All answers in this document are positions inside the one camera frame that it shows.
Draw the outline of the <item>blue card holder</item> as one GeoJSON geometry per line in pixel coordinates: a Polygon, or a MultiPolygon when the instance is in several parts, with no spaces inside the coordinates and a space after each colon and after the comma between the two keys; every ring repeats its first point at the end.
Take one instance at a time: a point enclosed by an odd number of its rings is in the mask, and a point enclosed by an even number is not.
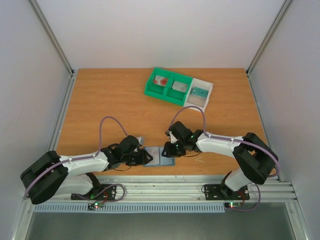
{"type": "Polygon", "coordinates": [[[163,150],[163,146],[158,146],[159,147],[159,160],[160,160],[160,164],[156,165],[156,166],[147,166],[147,165],[143,165],[144,167],[171,167],[175,165],[175,158],[174,157],[163,157],[161,156],[162,150],[163,150]]]}

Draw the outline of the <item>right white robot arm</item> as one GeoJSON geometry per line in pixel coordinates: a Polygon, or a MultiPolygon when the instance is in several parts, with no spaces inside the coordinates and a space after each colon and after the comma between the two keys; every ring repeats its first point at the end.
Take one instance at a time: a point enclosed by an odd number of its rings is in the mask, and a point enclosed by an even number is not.
{"type": "Polygon", "coordinates": [[[217,187],[223,200],[230,200],[238,191],[251,184],[263,185],[274,168],[279,167],[278,156],[254,133],[229,137],[197,129],[192,132],[176,121],[166,132],[170,138],[164,144],[163,157],[182,157],[187,152],[214,153],[236,160],[239,168],[229,172],[217,187]]]}

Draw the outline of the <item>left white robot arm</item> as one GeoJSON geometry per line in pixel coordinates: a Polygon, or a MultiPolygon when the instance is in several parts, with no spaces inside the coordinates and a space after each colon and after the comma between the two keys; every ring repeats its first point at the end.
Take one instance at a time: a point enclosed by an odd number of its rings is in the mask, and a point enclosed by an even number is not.
{"type": "Polygon", "coordinates": [[[24,197],[39,205],[53,196],[75,194],[84,200],[96,200],[104,192],[95,172],[115,170],[121,165],[143,166],[153,157],[142,148],[140,138],[126,136],[97,152],[65,156],[51,150],[20,175],[24,197]]]}

